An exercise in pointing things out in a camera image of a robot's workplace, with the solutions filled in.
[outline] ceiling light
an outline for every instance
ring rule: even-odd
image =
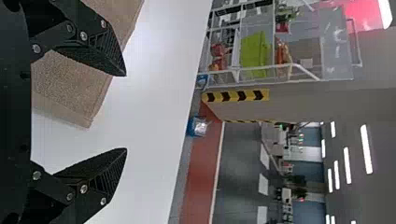
[[[367,125],[361,126],[361,143],[363,145],[364,164],[366,165],[366,173],[370,175],[373,173],[373,164],[370,152],[369,136],[367,133]]]
[[[329,192],[332,193],[332,169],[327,170],[327,180],[329,184]]]
[[[330,125],[331,125],[330,127],[332,129],[332,138],[334,138],[335,137],[335,122],[332,121],[332,123]]]
[[[322,144],[322,158],[324,159],[326,157],[326,142],[324,139],[322,139],[321,144]]]
[[[335,188],[340,189],[340,171],[338,169],[338,161],[334,161],[334,179]]]
[[[344,147],[344,162],[346,165],[346,183],[351,184],[352,178],[350,175],[350,161],[349,161],[349,148]]]
[[[393,21],[389,0],[378,0],[378,4],[379,11],[381,12],[382,25],[384,29],[388,29]]]

